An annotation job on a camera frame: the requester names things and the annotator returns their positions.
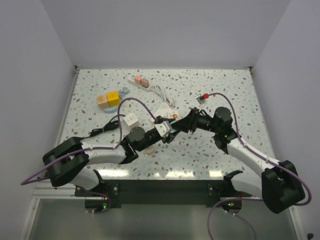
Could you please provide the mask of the white tiger plug adapter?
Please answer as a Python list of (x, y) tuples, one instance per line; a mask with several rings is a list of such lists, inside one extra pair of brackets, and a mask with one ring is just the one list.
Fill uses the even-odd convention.
[(179, 114), (179, 111), (178, 110), (174, 110), (174, 109), (171, 109), (167, 112), (167, 118), (173, 122), (173, 121), (176, 121), (176, 120), (179, 120), (180, 118), (180, 114)]

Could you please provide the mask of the white triangular power strip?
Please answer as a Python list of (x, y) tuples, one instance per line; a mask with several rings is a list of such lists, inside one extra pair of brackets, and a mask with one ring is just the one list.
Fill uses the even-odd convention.
[(166, 120), (169, 120), (168, 119), (169, 110), (172, 110), (171, 107), (166, 102), (163, 102), (160, 104), (159, 108), (155, 111), (153, 115), (155, 117), (162, 116), (163, 118), (166, 118)]

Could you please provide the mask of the wooden power strip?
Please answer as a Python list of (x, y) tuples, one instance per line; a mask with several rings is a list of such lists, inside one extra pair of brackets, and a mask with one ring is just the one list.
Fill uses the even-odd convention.
[(148, 147), (147, 149), (145, 149), (145, 153), (147, 155), (152, 155), (155, 152), (155, 148), (154, 147)]

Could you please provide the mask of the white cube socket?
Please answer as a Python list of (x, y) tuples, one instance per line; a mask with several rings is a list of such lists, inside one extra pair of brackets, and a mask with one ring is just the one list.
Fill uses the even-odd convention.
[(140, 126), (139, 119), (136, 117), (134, 113), (129, 113), (123, 118), (123, 120), (129, 129)]

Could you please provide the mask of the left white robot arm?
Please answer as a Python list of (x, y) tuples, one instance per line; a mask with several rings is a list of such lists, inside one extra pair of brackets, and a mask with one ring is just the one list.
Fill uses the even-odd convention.
[(72, 184), (86, 189), (92, 196), (99, 196), (104, 190), (102, 177), (97, 170), (88, 169), (89, 165), (124, 165), (136, 160), (138, 152), (164, 141), (173, 130), (174, 118), (158, 116), (153, 129), (145, 132), (142, 127), (134, 127), (114, 149), (107, 145), (90, 145), (79, 137), (72, 137), (47, 152), (42, 161), (47, 176), (54, 188)]

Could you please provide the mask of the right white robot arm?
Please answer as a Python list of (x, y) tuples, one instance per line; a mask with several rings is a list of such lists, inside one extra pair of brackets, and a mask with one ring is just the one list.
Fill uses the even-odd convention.
[(213, 116), (202, 114), (197, 108), (171, 123), (174, 130), (188, 133), (197, 129), (214, 133), (216, 147), (230, 155), (258, 175), (260, 183), (230, 179), (223, 183), (223, 192), (230, 197), (245, 192), (263, 200), (273, 213), (278, 214), (306, 197), (302, 183), (296, 178), (295, 165), (286, 160), (279, 161), (258, 151), (240, 138), (232, 127), (231, 111), (218, 107)]

